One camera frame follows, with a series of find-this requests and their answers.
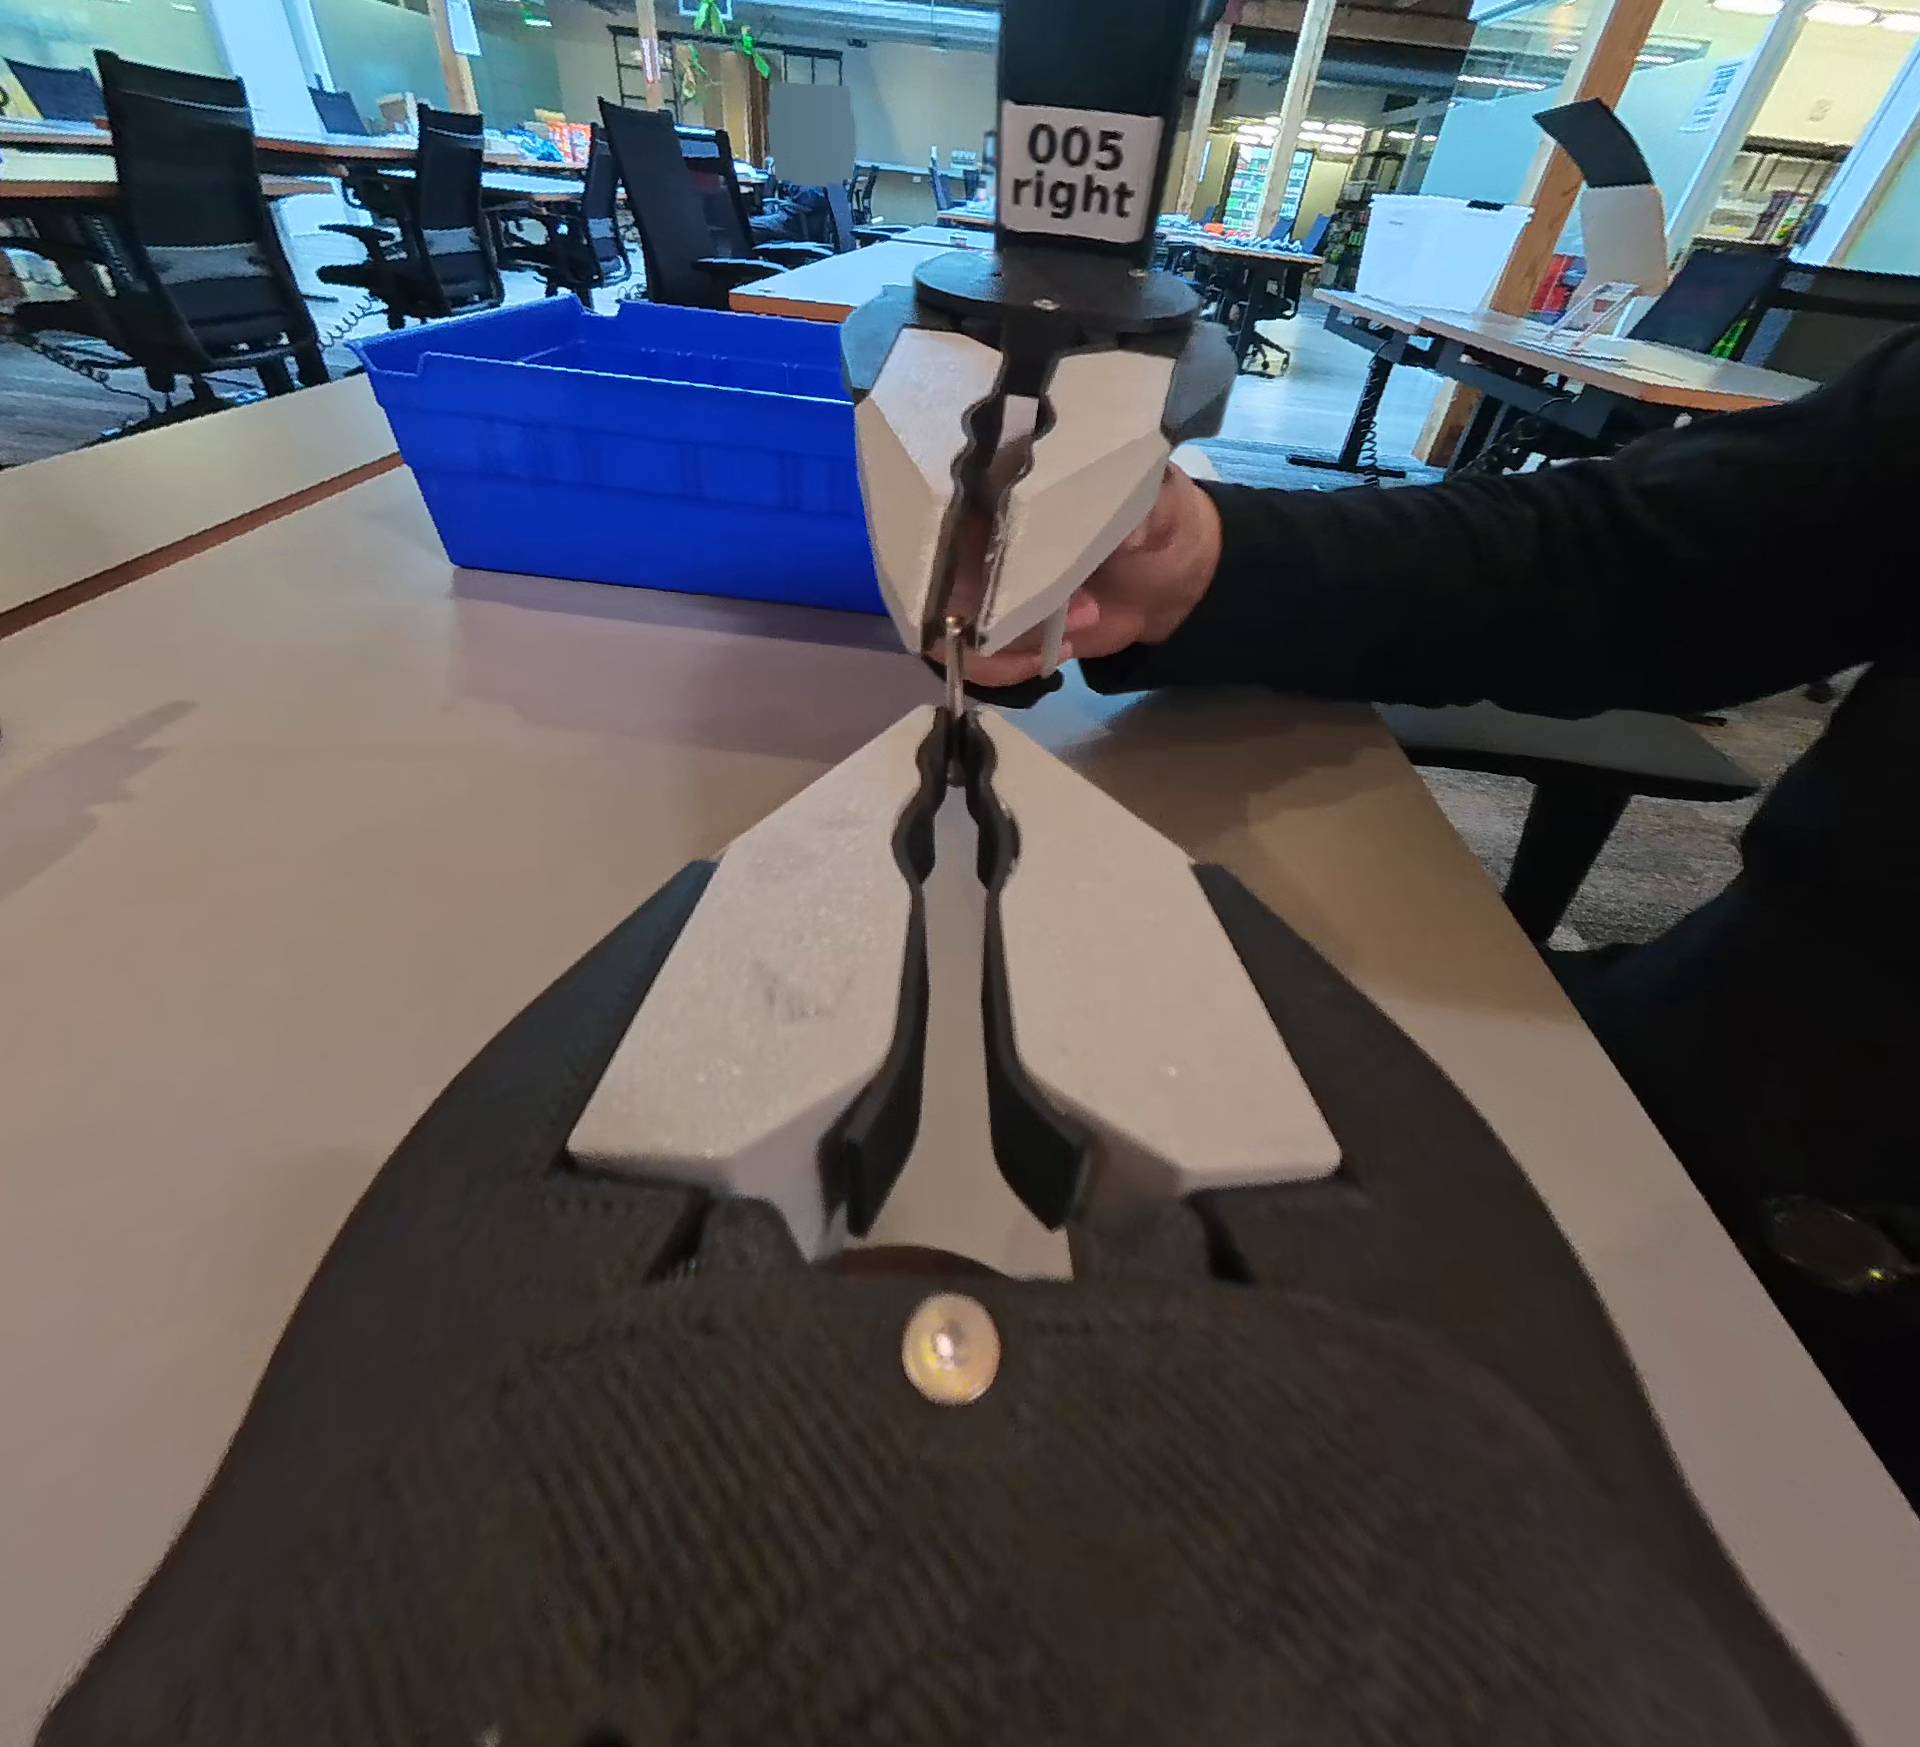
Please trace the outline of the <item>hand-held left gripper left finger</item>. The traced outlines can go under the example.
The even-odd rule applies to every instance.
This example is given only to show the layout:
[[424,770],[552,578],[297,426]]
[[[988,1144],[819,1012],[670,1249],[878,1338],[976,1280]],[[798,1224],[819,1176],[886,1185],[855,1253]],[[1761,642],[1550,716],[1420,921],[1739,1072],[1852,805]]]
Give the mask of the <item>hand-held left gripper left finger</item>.
[[565,1136],[579,1168],[773,1208],[806,1261],[870,1232],[919,1136],[930,821],[919,704],[738,832]]

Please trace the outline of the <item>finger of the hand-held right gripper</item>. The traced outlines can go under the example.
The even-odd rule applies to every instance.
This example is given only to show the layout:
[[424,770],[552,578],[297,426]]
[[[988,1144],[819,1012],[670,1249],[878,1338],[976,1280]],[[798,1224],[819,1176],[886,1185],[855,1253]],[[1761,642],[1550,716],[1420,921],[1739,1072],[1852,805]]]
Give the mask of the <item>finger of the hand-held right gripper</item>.
[[952,325],[855,325],[849,400],[874,578],[902,646],[930,652],[986,578],[1006,353]]
[[1172,357],[1141,346],[1080,346],[1044,377],[1048,429],[992,494],[968,642],[1002,652],[1064,611],[1068,595],[1149,513],[1164,458]]

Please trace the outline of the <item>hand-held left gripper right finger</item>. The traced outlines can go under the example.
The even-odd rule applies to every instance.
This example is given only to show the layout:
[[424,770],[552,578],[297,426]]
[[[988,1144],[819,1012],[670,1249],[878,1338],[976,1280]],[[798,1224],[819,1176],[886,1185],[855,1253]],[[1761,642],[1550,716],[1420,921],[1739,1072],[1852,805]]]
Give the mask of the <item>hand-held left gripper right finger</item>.
[[1188,853],[1006,713],[968,721],[988,808],[1015,821],[1015,860],[988,894],[986,830],[946,814],[959,853],[946,870],[946,1249],[1011,1274],[1068,1274],[1068,1242],[1016,1200],[988,1144],[988,921],[1016,1067],[1088,1136],[1096,1217],[1328,1180],[1342,1144]]

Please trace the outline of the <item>person's right forearm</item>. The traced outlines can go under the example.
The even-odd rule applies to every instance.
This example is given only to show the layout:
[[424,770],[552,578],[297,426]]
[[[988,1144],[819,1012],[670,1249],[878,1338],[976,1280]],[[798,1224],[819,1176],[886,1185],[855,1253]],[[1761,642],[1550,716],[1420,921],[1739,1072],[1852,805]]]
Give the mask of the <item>person's right forearm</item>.
[[1207,482],[1223,556],[1101,688],[1706,713],[1916,652],[1916,332],[1599,461],[1382,491]]

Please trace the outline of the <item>long wooden top desk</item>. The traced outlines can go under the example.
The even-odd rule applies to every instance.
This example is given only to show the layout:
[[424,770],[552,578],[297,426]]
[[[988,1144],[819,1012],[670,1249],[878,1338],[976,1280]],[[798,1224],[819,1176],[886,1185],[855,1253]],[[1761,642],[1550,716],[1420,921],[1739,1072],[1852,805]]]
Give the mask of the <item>long wooden top desk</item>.
[[[359,170],[416,170],[412,136],[254,136],[254,166],[273,200],[316,195]],[[483,181],[540,200],[581,181],[569,163],[540,163],[483,146]],[[98,124],[2,120],[2,204],[114,204],[113,131]]]

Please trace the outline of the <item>person's right hand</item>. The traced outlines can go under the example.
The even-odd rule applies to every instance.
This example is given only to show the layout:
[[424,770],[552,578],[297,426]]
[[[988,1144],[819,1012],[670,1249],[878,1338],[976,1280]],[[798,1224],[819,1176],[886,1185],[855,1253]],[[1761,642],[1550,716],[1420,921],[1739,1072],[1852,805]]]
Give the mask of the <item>person's right hand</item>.
[[1132,646],[1163,646],[1207,596],[1223,556],[1223,518],[1181,461],[1164,461],[1149,513],[1068,595],[1058,652],[1031,631],[996,652],[966,652],[966,681],[1022,687],[1058,661],[1094,661]]

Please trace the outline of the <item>blue plastic bin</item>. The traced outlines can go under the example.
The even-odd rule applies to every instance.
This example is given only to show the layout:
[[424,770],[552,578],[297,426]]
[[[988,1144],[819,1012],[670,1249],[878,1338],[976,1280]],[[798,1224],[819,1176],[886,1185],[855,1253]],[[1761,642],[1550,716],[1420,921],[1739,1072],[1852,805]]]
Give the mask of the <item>blue plastic bin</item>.
[[351,350],[455,566],[881,612],[833,321],[555,296]]

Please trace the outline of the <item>white box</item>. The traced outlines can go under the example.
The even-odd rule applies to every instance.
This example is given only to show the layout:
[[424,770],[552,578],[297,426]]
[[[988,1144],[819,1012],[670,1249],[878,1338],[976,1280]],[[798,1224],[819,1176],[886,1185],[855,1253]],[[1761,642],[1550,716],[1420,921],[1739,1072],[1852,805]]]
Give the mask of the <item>white box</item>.
[[1354,296],[1481,310],[1531,220],[1529,204],[1485,204],[1445,195],[1372,195]]

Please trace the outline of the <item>thick wooden column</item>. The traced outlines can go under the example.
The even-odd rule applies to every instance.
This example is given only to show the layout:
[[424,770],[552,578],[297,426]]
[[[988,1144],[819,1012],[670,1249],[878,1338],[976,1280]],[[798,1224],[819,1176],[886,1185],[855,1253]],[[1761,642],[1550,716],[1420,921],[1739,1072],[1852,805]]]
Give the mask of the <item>thick wooden column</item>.
[[1663,0],[1475,0],[1475,35],[1439,120],[1426,195],[1503,200],[1529,220],[1491,279],[1491,310],[1531,305],[1578,200],[1573,160],[1531,116],[1554,102],[1622,102]]

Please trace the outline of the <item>small card sign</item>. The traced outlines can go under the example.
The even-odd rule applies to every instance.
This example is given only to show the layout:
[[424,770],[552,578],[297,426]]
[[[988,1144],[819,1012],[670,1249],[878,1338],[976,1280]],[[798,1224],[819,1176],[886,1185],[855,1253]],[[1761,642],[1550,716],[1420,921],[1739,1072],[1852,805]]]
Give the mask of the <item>small card sign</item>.
[[1550,346],[1578,350],[1610,336],[1635,300],[1640,284],[1631,279],[1586,279],[1565,314],[1539,337]]

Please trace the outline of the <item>black white curved stand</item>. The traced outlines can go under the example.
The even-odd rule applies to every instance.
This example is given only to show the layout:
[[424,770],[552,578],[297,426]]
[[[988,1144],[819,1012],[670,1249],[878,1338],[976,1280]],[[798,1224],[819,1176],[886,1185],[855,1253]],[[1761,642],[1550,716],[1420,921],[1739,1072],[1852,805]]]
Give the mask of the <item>black white curved stand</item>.
[[1668,220],[1635,136],[1606,99],[1539,107],[1531,124],[1579,175],[1578,221],[1590,284],[1668,285]]

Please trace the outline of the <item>person's black clothing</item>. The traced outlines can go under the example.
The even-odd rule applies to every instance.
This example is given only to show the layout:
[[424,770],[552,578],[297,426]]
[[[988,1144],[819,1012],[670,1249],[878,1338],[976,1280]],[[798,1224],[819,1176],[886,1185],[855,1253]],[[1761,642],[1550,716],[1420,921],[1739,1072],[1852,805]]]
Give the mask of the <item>person's black clothing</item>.
[[1764,1249],[1767,1196],[1799,1192],[1916,1261],[1916,652],[1857,676],[1730,887],[1550,970],[1916,1504],[1916,1280],[1836,1294]]

